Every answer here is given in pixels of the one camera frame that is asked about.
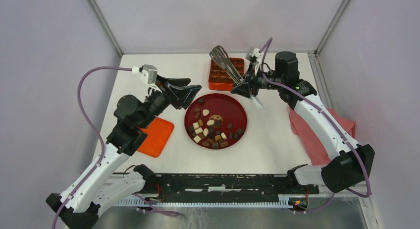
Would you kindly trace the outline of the metal tongs with white handle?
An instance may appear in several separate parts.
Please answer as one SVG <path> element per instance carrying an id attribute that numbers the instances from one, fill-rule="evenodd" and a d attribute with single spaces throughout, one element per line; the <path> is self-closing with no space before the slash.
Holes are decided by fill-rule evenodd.
<path id="1" fill-rule="evenodd" d="M 264 109 L 263 104 L 258 99 L 257 95 L 254 93 L 254 91 L 256 90 L 254 85 L 254 80 L 256 80 L 256 71 L 252 63 L 250 63 L 248 70 L 243 75 L 241 75 L 234 67 L 233 63 L 230 60 L 230 57 L 228 56 L 226 50 L 222 46 L 214 47 L 210 51 L 209 56 L 211 60 L 213 60 L 219 67 L 226 71 L 226 73 L 232 78 L 234 83 L 239 83 L 243 80 L 247 81 L 251 90 L 250 100 L 253 102 L 253 104 L 258 110 Z"/>

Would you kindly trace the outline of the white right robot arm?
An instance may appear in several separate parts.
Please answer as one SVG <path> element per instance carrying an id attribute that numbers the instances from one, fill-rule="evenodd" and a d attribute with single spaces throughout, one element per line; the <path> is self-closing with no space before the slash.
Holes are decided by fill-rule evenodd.
<path id="1" fill-rule="evenodd" d="M 281 100 L 309 125 L 330 159 L 327 165 L 290 169 L 287 189 L 299 193 L 306 185 L 323 185 L 333 193 L 348 190 L 360 197 L 370 197 L 374 149 L 350 136 L 324 106 L 312 84 L 300 78 L 296 54 L 277 53 L 274 70 L 268 72 L 263 71 L 264 57 L 260 51 L 249 54 L 247 60 L 250 64 L 244 74 L 234 67 L 226 71 L 234 81 L 231 93 L 255 101 L 260 89 L 278 91 Z"/>

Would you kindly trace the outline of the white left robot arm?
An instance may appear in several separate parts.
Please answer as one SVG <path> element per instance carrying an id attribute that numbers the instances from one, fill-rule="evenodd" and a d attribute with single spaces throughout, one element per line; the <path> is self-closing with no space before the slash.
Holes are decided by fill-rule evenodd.
<path id="1" fill-rule="evenodd" d="M 157 116 L 169 106 L 179 110 L 191 105 L 202 87 L 190 82 L 189 78 L 157 76 L 155 91 L 144 101 L 133 95 L 125 95 L 118 100 L 113 113 L 117 123 L 105 140 L 99 139 L 100 154 L 65 191 L 52 193 L 46 199 L 55 212 L 52 228 L 61 219 L 70 229 L 90 229 L 120 199 L 140 190 L 143 193 L 154 190 L 156 180 L 150 176 L 152 171 L 146 166 L 114 188 L 105 191 L 100 191 L 100 188 L 144 143 L 148 135 L 143 129 Z"/>

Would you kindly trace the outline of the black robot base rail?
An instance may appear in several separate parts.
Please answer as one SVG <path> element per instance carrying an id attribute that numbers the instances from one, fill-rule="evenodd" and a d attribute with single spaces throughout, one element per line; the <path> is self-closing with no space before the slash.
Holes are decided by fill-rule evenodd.
<path id="1" fill-rule="evenodd" d="M 140 194 L 156 194 L 164 203 L 274 203 L 279 196 L 316 195 L 318 186 L 301 186 L 286 174 L 155 173 L 135 166 L 146 184 Z"/>

